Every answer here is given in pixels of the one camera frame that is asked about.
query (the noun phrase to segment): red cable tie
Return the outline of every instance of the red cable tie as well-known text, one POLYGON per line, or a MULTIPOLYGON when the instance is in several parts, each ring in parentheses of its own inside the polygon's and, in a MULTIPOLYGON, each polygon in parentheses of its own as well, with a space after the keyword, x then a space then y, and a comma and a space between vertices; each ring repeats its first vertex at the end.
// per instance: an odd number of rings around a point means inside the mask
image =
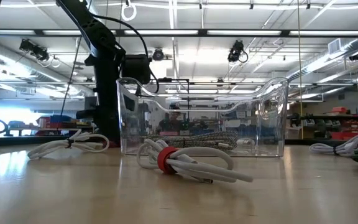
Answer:
POLYGON ((172 168, 170 164, 167 164, 167 159, 169 156, 176 152, 178 149, 173 146, 168 146, 162 149, 162 151, 157 156, 158 168, 164 172, 164 174, 176 174, 177 171, 172 168))

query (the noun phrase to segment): clear plastic bin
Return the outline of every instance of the clear plastic bin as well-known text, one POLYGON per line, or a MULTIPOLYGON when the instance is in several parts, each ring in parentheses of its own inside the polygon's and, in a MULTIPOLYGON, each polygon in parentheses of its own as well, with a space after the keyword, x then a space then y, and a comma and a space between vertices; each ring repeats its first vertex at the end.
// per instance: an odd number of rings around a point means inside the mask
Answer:
POLYGON ((187 93, 185 85, 165 93, 160 84, 163 93, 153 93, 155 86, 148 91, 133 78, 118 79, 121 152, 136 154, 149 138, 177 148, 214 147, 230 156, 283 156, 288 84, 274 78, 248 94, 187 93))

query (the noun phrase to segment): ceiling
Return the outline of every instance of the ceiling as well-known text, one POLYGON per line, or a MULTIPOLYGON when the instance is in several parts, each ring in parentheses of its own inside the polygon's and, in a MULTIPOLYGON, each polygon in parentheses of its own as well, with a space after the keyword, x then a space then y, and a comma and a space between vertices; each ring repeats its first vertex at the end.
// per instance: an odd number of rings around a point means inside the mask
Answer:
MULTIPOLYGON (((76 29, 71 19, 62 9, 54 5, 54 2, 2 0, 0 29, 76 29)), ((121 2, 121 0, 93 0, 90 10, 99 15, 120 19, 121 2)), ((299 24, 294 0, 132 0, 131 4, 136 6, 137 14, 133 20, 127 22, 136 29, 297 30, 300 26, 301 29, 358 30, 358 0, 301 0, 300 2, 299 24), (254 5, 253 10, 248 9, 251 2, 254 5), (305 9, 308 3, 312 7, 305 9)), ((129 17, 131 9, 126 9, 125 13, 129 17)), ((102 20, 102 22, 113 30, 126 29, 111 21, 102 20)), ((174 40, 171 37, 145 37, 144 39, 149 52, 161 48, 164 54, 173 55, 173 45, 177 46, 178 73, 175 73, 172 61, 156 63, 155 67, 164 68, 156 72, 159 78, 165 76, 189 78, 194 82, 215 82, 218 78, 224 78, 225 82, 266 82, 273 77, 285 77, 288 71, 299 68, 299 60, 302 64, 306 64, 316 56, 324 54, 328 50, 328 44, 335 38, 316 37, 300 41, 298 38, 266 37, 175 37, 174 40), (231 67, 227 62, 227 55, 236 40, 243 41, 249 54, 249 61, 231 67)), ((21 55, 22 52, 19 50, 21 40, 22 38, 18 36, 0 36, 0 46, 21 55)), ((56 68, 49 65, 44 72, 49 70, 63 77, 70 76, 75 58, 76 38, 31 37, 30 40, 48 48, 49 54, 56 56, 61 62, 56 68)), ((118 40, 127 54, 143 52, 142 43, 137 37, 121 37, 118 40)), ((88 50, 85 43, 81 43, 77 61, 83 62, 88 56, 88 50)), ((30 55, 24 55, 24 58, 35 62, 30 55)), ((358 61, 347 61, 345 67, 344 60, 340 58, 305 76, 304 82, 305 80, 318 82, 326 76, 356 65, 358 61)), ((85 67, 77 72, 78 74, 73 77, 76 81, 94 77, 91 67, 85 67)))

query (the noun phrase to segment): workbench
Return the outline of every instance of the workbench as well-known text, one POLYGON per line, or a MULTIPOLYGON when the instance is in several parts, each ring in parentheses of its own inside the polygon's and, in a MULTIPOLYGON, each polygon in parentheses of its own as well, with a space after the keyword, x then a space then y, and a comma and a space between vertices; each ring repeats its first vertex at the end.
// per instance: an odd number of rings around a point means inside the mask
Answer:
POLYGON ((234 158, 254 182, 211 185, 142 169, 119 149, 29 161, 32 147, 0 147, 0 224, 358 223, 358 163, 306 146, 287 146, 283 158, 234 158))

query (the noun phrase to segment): wooden table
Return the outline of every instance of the wooden table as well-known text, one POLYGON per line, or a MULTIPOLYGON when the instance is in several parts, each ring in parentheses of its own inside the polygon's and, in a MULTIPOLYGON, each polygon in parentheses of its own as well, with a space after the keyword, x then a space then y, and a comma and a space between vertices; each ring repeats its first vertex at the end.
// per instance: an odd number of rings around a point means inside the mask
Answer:
POLYGON ((254 182, 211 185, 142 169, 117 149, 34 161, 26 149, 0 147, 0 223, 358 223, 358 164, 306 146, 281 159, 235 158, 254 182))

